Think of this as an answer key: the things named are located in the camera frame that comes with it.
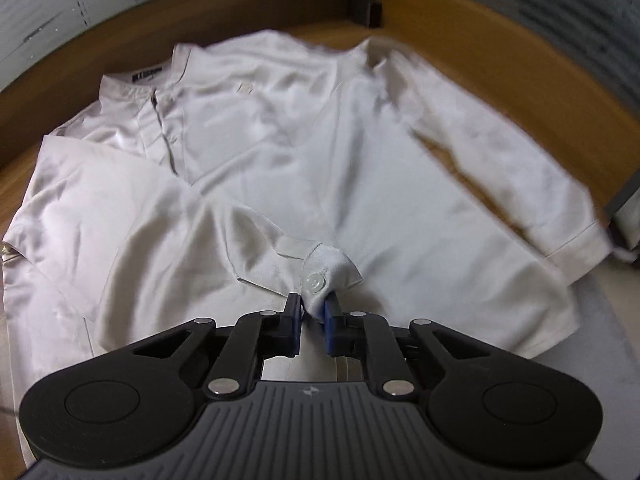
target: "white shirt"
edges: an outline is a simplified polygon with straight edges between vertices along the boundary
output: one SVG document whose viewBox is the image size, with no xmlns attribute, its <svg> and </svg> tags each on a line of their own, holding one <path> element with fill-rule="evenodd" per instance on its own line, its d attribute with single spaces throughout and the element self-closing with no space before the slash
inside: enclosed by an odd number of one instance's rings
<svg viewBox="0 0 640 480">
<path fill-rule="evenodd" d="M 448 147 L 533 248 L 418 142 Z M 105 76 L 46 136 L 5 238 L 18 403 L 59 368 L 289 292 L 319 317 L 427 317 L 525 357 L 578 325 L 566 286 L 609 245 L 588 192 L 513 123 L 404 47 L 260 32 Z M 333 377 L 308 330 L 266 377 Z"/>
</svg>

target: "silver screw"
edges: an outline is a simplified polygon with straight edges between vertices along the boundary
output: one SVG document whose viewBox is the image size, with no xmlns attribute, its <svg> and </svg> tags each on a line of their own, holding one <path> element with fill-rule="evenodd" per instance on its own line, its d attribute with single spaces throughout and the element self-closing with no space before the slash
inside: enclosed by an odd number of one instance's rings
<svg viewBox="0 0 640 480">
<path fill-rule="evenodd" d="M 396 380 L 396 379 L 392 381 L 387 381 L 386 383 L 384 383 L 382 385 L 382 389 L 386 393 L 394 397 L 409 395 L 410 393 L 413 393 L 413 391 L 415 390 L 414 386 L 409 381 Z"/>
<path fill-rule="evenodd" d="M 228 395 L 232 394 L 240 389 L 240 383 L 235 379 L 229 379 L 228 377 L 220 377 L 219 379 L 213 379 L 209 383 L 209 390 L 216 395 Z"/>
</svg>

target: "gray mat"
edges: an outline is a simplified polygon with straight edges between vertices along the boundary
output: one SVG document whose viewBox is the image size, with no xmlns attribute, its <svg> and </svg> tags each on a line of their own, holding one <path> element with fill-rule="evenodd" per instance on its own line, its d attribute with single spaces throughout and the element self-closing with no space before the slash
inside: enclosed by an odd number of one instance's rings
<svg viewBox="0 0 640 480">
<path fill-rule="evenodd" d="M 606 480 L 634 480 L 640 475 L 640 365 L 596 280 L 587 275 L 573 288 L 580 329 L 535 361 L 581 380 L 596 393 L 604 424 L 588 462 Z"/>
</svg>

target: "crosshair logo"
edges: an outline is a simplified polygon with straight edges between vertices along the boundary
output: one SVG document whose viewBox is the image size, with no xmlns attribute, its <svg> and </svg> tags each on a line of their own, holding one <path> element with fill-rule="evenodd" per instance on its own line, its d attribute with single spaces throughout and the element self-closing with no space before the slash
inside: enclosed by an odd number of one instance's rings
<svg viewBox="0 0 640 480">
<path fill-rule="evenodd" d="M 304 390 L 302 390 L 302 393 L 304 393 L 305 395 L 307 395 L 309 397 L 313 397 L 314 395 L 319 394 L 320 390 L 318 390 L 315 386 L 310 384 Z"/>
</svg>

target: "white button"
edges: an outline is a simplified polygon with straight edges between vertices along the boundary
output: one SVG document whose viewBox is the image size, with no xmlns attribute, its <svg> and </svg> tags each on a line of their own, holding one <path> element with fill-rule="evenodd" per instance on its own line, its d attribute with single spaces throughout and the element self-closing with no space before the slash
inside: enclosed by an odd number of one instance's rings
<svg viewBox="0 0 640 480">
<path fill-rule="evenodd" d="M 316 292 L 322 290 L 325 283 L 326 280 L 324 276 L 319 272 L 314 272 L 313 274 L 310 274 L 306 277 L 306 290 L 308 290 L 312 294 L 315 294 Z"/>
</svg>

